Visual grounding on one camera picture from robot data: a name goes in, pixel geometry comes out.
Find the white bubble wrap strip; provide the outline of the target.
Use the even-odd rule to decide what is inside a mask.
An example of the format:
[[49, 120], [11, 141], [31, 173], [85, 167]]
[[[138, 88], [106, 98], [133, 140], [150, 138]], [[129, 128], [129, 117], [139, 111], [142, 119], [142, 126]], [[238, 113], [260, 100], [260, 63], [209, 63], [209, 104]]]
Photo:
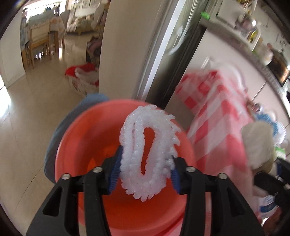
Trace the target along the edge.
[[177, 158], [181, 129], [175, 116], [155, 105], [139, 106], [120, 130], [120, 178], [126, 194], [145, 202], [167, 185]]

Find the blue cushioned stool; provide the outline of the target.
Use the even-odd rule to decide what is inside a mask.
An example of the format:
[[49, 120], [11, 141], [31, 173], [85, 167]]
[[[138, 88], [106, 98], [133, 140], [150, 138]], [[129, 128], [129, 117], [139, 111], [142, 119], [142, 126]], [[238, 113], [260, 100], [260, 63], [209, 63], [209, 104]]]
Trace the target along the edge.
[[57, 126], [49, 142], [49, 145], [48, 145], [45, 157], [44, 157], [44, 174], [50, 182], [52, 182], [53, 184], [56, 183], [55, 159], [57, 156], [57, 150], [69, 126], [83, 112], [85, 112], [86, 110], [88, 110], [89, 108], [91, 108], [92, 106], [96, 104], [106, 102], [108, 100], [109, 98], [104, 94], [91, 93], [87, 95], [71, 112], [69, 112], [66, 115], [66, 117]]

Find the red checkered tablecloth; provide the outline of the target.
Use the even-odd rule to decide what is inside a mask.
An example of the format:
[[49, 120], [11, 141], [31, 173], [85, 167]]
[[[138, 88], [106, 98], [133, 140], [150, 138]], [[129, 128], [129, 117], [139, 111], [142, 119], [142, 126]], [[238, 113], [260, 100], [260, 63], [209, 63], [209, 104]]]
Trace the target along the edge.
[[182, 77], [175, 95], [194, 115], [187, 137], [197, 168], [213, 176], [226, 173], [257, 214], [252, 170], [241, 135], [242, 127], [253, 121], [246, 108], [247, 94], [233, 75], [196, 70]]

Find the white laundry basket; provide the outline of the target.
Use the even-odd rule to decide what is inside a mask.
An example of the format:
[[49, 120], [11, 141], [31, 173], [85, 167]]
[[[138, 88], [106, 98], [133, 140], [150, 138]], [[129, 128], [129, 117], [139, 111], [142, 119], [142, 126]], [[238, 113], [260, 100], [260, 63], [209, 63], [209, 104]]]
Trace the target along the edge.
[[68, 79], [70, 88], [77, 94], [87, 96], [98, 93], [99, 71], [92, 63], [67, 68], [65, 77]]

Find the wooden dining chair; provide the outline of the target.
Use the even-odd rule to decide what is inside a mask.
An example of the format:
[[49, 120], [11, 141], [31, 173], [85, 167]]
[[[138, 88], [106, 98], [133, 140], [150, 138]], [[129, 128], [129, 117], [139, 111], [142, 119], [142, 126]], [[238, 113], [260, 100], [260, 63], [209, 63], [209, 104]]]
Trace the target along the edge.
[[40, 46], [45, 47], [46, 53], [49, 55], [49, 59], [51, 59], [52, 55], [50, 48], [50, 22], [46, 22], [30, 28], [30, 40], [28, 43], [28, 51], [30, 53], [33, 68], [35, 68], [34, 63], [35, 54], [33, 54], [33, 50]]

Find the frosted glass sliding door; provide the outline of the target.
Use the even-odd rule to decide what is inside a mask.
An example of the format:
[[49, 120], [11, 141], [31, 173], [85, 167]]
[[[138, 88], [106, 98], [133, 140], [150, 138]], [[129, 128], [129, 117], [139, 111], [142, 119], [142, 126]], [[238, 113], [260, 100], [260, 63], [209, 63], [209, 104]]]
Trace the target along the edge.
[[137, 80], [134, 99], [166, 107], [204, 34], [200, 20], [212, 3], [166, 3]]

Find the white dish rack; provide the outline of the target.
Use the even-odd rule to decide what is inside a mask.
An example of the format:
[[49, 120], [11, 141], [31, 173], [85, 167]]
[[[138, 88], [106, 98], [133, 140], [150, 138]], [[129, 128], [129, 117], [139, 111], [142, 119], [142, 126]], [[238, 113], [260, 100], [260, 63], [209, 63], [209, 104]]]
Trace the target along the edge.
[[257, 1], [217, 1], [216, 4], [216, 19], [232, 30], [251, 51], [261, 36], [258, 21], [253, 17], [257, 3]]

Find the green clip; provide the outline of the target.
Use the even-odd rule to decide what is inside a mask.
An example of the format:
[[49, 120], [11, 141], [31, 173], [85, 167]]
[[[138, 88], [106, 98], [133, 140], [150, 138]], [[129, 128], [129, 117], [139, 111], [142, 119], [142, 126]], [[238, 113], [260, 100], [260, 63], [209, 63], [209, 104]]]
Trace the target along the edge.
[[210, 19], [210, 14], [204, 11], [200, 13], [200, 16], [206, 20]]

